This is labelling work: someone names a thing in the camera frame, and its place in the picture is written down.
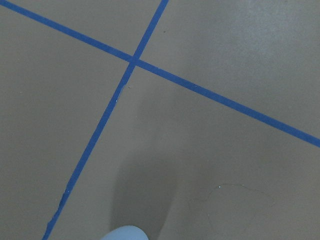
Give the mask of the light blue plastic cup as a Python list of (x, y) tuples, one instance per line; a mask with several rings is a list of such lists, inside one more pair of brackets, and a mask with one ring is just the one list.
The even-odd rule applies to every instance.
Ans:
[(101, 240), (149, 240), (149, 238), (139, 227), (126, 225), (110, 231)]

